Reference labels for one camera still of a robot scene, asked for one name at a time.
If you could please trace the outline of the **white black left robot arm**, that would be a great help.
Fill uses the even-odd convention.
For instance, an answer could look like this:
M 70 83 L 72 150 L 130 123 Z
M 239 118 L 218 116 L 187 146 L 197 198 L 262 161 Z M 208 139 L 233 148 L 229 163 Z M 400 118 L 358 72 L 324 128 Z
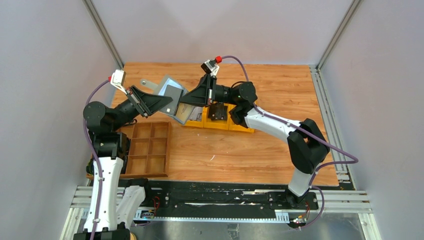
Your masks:
M 127 135 L 118 130 L 138 115 L 149 117 L 172 102 L 169 96 L 145 93 L 135 86 L 124 90 L 127 99 L 115 108 L 87 99 L 83 130 L 93 156 L 93 190 L 88 216 L 75 240 L 129 240 L 131 224 L 139 206 L 149 206 L 153 193 L 148 180 L 124 189 L 117 202 L 124 159 L 129 152 Z

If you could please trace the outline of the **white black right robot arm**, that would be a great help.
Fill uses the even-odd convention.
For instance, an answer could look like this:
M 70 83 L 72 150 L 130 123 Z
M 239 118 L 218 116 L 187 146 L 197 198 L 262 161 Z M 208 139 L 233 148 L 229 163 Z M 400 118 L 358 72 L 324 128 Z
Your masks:
M 298 209 L 306 201 L 317 168 L 330 152 L 318 125 L 309 118 L 290 120 L 257 107 L 256 88 L 250 81 L 238 81 L 231 87 L 218 85 L 216 81 L 216 77 L 205 74 L 180 101 L 196 107 L 231 104 L 234 107 L 229 115 L 236 125 L 259 130 L 286 143 L 294 173 L 285 191 L 285 201 L 290 208 Z

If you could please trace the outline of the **gold VIP card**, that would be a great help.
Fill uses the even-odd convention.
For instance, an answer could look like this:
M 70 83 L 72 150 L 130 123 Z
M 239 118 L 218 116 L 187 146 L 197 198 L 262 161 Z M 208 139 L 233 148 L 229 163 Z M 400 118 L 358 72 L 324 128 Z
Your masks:
M 176 111 L 176 114 L 174 116 L 174 119 L 182 124 L 185 125 L 186 122 L 189 120 L 191 114 L 195 110 L 196 106 L 186 104 L 186 103 L 179 103 L 178 108 Z

